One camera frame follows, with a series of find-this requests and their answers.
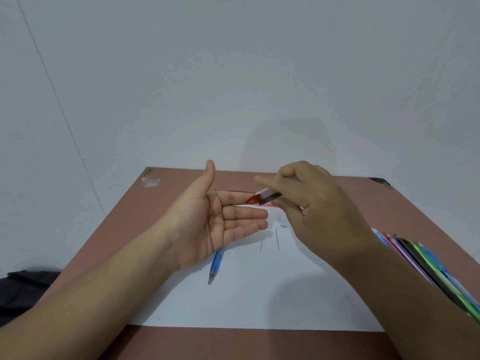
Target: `reddish brown tabletop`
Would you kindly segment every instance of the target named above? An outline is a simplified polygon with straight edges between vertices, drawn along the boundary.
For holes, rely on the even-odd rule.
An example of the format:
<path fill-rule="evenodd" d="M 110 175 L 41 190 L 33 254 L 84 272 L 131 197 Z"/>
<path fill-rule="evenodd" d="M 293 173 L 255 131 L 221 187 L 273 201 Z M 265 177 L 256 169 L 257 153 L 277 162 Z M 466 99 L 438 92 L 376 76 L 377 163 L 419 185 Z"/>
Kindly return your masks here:
<path fill-rule="evenodd" d="M 158 179 L 144 187 L 142 177 Z M 45 296 L 155 223 L 201 171 L 146 168 L 75 255 Z M 218 171 L 213 189 L 256 192 L 257 173 Z M 364 177 L 336 177 L 369 224 L 429 247 L 480 298 L 480 266 L 394 188 Z M 103 359 L 399 359 L 385 333 L 127 326 Z"/>

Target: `sheet of paper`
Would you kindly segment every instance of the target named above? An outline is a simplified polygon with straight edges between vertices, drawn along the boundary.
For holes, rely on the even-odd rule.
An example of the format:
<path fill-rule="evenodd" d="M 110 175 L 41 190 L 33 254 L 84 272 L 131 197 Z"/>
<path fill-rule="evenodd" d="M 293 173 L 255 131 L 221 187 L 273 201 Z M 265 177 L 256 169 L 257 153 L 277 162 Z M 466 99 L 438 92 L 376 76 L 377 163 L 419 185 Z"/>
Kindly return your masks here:
<path fill-rule="evenodd" d="M 175 273 L 131 323 L 382 331 L 353 288 L 297 239 L 285 213 L 267 210 L 268 229 L 230 245 L 211 285 L 213 255 Z"/>

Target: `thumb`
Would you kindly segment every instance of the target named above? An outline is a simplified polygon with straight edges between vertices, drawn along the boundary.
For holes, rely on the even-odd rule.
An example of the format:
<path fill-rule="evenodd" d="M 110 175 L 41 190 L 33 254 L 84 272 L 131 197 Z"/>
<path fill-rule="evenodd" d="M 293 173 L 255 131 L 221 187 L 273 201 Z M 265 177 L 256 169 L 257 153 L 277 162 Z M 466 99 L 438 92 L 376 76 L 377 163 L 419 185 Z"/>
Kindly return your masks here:
<path fill-rule="evenodd" d="M 302 219 L 303 213 L 302 209 L 300 208 L 299 205 L 296 203 L 292 202 L 289 199 L 286 199 L 284 197 L 280 197 L 275 199 L 272 202 L 273 206 L 276 206 L 278 208 L 281 208 L 285 213 L 286 217 L 288 218 L 288 221 L 294 226 L 300 223 L 300 220 Z"/>
<path fill-rule="evenodd" d="M 207 160 L 203 174 L 198 177 L 188 188 L 189 194 L 193 198 L 203 197 L 207 194 L 210 187 L 212 187 L 215 179 L 215 163 L 212 160 Z"/>

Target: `hand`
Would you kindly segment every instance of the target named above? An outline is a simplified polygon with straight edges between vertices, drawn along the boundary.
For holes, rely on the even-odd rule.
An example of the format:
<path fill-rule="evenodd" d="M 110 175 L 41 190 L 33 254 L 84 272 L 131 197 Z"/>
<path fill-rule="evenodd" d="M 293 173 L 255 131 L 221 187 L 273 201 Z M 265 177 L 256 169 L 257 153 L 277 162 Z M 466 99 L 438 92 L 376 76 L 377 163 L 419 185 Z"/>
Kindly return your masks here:
<path fill-rule="evenodd" d="M 267 210 L 243 205 L 250 193 L 209 191 L 215 165 L 207 161 L 194 181 L 155 225 L 165 229 L 176 256 L 176 270 L 199 263 L 223 246 L 265 230 Z"/>
<path fill-rule="evenodd" d="M 273 205 L 285 211 L 298 239 L 331 266 L 378 244 L 358 207 L 320 166 L 290 163 L 274 178 L 259 176 L 256 181 L 282 193 Z"/>

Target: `skin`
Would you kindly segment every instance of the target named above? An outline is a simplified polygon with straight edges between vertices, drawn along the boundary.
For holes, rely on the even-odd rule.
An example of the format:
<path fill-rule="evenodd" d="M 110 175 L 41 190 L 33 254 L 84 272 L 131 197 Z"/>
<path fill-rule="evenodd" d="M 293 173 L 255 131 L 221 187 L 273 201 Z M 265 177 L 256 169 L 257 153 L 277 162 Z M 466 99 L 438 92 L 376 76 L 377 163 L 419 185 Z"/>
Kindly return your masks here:
<path fill-rule="evenodd" d="M 151 228 L 0 329 L 6 359 L 97 359 L 177 270 L 267 228 L 249 194 L 210 191 L 215 166 Z M 358 292 L 405 359 L 480 359 L 480 326 L 372 233 L 323 168 L 287 164 L 273 179 L 296 236 Z"/>

